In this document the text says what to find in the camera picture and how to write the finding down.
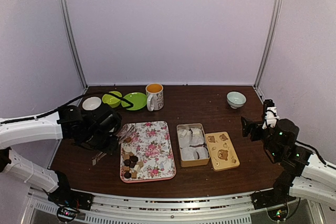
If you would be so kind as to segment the metal tongs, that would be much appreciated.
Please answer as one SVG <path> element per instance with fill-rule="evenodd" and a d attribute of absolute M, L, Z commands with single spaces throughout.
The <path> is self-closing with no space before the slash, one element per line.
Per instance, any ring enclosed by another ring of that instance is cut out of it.
<path fill-rule="evenodd" d="M 92 165 L 95 166 L 98 161 L 100 161 L 106 155 L 112 155 L 115 150 L 118 149 L 118 146 L 121 145 L 127 138 L 130 138 L 131 135 L 135 132 L 135 126 L 125 125 L 116 135 L 113 135 L 116 140 L 112 143 L 111 147 L 108 147 L 106 151 L 100 151 L 97 155 L 92 158 Z"/>

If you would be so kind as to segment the beige bear tin lid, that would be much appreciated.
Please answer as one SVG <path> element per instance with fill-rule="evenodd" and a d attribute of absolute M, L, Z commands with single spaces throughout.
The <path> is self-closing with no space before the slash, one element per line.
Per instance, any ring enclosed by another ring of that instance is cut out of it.
<path fill-rule="evenodd" d="M 227 132 L 205 134 L 212 168 L 215 172 L 238 168 L 240 161 Z"/>

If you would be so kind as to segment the white chocolate cube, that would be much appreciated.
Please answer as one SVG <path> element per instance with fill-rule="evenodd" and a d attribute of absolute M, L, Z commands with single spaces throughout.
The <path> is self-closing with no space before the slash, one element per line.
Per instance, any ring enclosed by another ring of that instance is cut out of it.
<path fill-rule="evenodd" d="M 139 172 L 141 167 L 139 165 L 135 165 L 135 167 L 133 168 L 135 171 Z"/>

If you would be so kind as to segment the beige bear tin box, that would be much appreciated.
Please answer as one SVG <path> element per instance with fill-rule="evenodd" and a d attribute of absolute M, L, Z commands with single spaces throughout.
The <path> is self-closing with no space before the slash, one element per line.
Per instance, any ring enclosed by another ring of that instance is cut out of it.
<path fill-rule="evenodd" d="M 209 162 L 209 150 L 203 125 L 180 124 L 176 127 L 181 166 L 205 166 Z"/>

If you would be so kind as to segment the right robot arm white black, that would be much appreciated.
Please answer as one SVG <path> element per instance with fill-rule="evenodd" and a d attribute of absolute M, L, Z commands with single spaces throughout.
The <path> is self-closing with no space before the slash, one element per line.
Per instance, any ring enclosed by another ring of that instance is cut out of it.
<path fill-rule="evenodd" d="M 335 208 L 335 165 L 327 162 L 311 145 L 299 142 L 299 128 L 281 119 L 273 100 L 263 103 L 262 121 L 241 118 L 242 135 L 262 141 L 263 150 L 283 172 L 272 189 L 251 195 L 255 209 L 285 204 L 296 198 L 312 200 Z"/>

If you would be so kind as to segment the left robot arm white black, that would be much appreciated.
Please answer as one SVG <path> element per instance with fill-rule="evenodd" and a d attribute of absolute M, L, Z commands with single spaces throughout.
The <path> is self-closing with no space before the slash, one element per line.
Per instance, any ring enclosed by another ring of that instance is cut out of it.
<path fill-rule="evenodd" d="M 75 105 L 54 112 L 1 122 L 1 172 L 43 189 L 56 204 L 70 206 L 78 200 L 67 176 L 23 158 L 13 145 L 44 140 L 73 140 L 75 146 L 112 154 L 119 144 L 121 115 L 103 104 L 93 110 Z"/>

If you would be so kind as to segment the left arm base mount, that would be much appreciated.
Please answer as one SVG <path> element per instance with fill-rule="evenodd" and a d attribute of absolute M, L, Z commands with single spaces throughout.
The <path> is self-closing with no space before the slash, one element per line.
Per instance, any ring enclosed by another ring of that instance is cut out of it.
<path fill-rule="evenodd" d="M 46 193 L 48 200 L 57 206 L 68 207 L 74 210 L 90 210 L 93 203 L 93 194 L 83 193 L 75 190 L 69 192 Z"/>

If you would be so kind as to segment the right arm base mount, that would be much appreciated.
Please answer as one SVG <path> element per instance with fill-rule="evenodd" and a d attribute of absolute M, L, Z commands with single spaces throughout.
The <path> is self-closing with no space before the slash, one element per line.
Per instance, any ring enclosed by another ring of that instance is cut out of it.
<path fill-rule="evenodd" d="M 296 200 L 296 197 L 292 197 L 289 195 L 276 196 L 274 189 L 264 191 L 258 190 L 252 193 L 250 197 L 255 210 L 283 205 Z"/>

